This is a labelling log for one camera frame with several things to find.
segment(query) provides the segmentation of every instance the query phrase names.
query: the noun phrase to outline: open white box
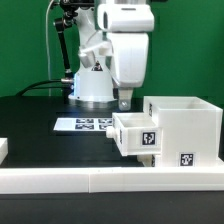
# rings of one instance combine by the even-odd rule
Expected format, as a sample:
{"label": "open white box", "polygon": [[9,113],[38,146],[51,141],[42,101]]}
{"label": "open white box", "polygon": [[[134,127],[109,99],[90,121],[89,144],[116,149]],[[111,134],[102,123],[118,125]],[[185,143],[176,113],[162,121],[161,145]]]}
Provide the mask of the open white box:
{"label": "open white box", "polygon": [[122,154],[153,155],[156,167],[215,166],[222,109],[196,97],[144,97],[143,113],[113,113]]}
{"label": "open white box", "polygon": [[[119,147],[121,153],[139,153],[143,160],[153,155],[156,167],[0,169],[0,194],[224,190],[224,166],[217,156],[220,108],[198,98],[145,97],[143,113],[113,117],[110,137],[118,147],[127,143],[126,148]],[[142,139],[134,136],[143,132],[158,135],[154,145],[138,149]],[[1,153],[7,154],[6,139],[0,144]],[[180,166],[180,153],[195,155],[194,162],[184,159],[191,166]]]}

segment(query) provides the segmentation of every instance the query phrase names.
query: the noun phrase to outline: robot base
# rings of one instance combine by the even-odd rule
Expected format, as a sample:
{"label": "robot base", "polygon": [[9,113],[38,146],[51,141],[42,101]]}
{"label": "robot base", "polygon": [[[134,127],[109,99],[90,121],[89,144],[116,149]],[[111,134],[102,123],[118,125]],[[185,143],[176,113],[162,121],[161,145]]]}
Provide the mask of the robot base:
{"label": "robot base", "polygon": [[69,96],[68,102],[70,105],[75,105],[78,107],[86,107],[86,108],[98,108],[98,109],[108,109],[115,108],[118,106],[117,100],[112,101],[83,101],[76,99],[74,96]]}

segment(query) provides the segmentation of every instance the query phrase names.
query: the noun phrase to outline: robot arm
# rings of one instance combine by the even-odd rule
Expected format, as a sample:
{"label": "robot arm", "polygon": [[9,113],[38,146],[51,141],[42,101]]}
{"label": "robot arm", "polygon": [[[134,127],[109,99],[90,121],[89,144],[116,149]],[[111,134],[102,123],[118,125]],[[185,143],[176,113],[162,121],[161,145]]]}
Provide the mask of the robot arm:
{"label": "robot arm", "polygon": [[154,29],[154,16],[147,4],[114,3],[100,4],[97,15],[107,40],[80,49],[80,59],[84,66],[90,65],[94,61],[91,49],[100,49],[119,90],[119,108],[129,110],[133,88],[141,87],[145,78],[149,46],[146,32]]}
{"label": "robot arm", "polygon": [[[75,75],[76,91],[71,98],[75,101],[113,102],[112,77],[119,90],[119,108],[127,111],[131,108],[133,88],[141,87],[145,78],[149,46],[147,32],[154,29],[154,16],[145,0],[127,0],[122,4],[117,0],[98,2],[60,0],[64,16],[56,28],[62,27],[63,31],[75,23],[80,33],[79,57],[82,65],[76,73],[78,76]],[[98,31],[95,30],[93,11],[87,10],[93,6],[97,10],[95,22]],[[61,30],[57,31],[58,35],[62,35]],[[69,65],[62,41],[61,46],[64,64]],[[93,73],[92,68],[98,61],[103,72]],[[70,72],[69,66],[65,66],[65,70]]]}

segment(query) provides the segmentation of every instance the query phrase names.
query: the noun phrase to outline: black cable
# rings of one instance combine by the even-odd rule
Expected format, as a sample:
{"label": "black cable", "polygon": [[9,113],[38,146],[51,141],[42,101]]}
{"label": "black cable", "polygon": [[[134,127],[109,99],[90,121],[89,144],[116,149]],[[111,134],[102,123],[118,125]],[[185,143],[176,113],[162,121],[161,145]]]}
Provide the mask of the black cable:
{"label": "black cable", "polygon": [[42,82],[36,82],[28,87],[26,87],[25,89],[19,91],[16,96],[22,96],[26,91],[36,87],[36,86],[40,86],[40,85],[44,85],[44,84],[51,84],[51,83],[61,83],[60,79],[54,79],[54,80],[47,80],[47,81],[42,81]]}
{"label": "black cable", "polygon": [[30,90],[39,90],[39,89],[70,89],[70,88],[65,87],[65,86],[33,87],[33,88],[30,88],[30,89],[26,89],[26,91],[23,91],[23,94],[26,93],[27,91],[30,91]]}

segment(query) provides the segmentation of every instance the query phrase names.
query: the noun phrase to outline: green wall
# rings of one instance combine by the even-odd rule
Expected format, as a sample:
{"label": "green wall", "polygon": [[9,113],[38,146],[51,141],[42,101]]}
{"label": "green wall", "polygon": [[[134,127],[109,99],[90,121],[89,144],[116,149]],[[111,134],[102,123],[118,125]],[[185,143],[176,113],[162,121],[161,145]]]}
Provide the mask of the green wall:
{"label": "green wall", "polygon": [[[1,0],[0,96],[14,95],[47,79],[45,13],[48,0]],[[224,107],[224,1],[169,0],[153,3],[147,74],[135,96],[198,96]],[[61,10],[51,12],[50,23]],[[64,75],[60,46],[50,24],[52,77]],[[78,33],[66,31],[73,70],[78,69]]]}

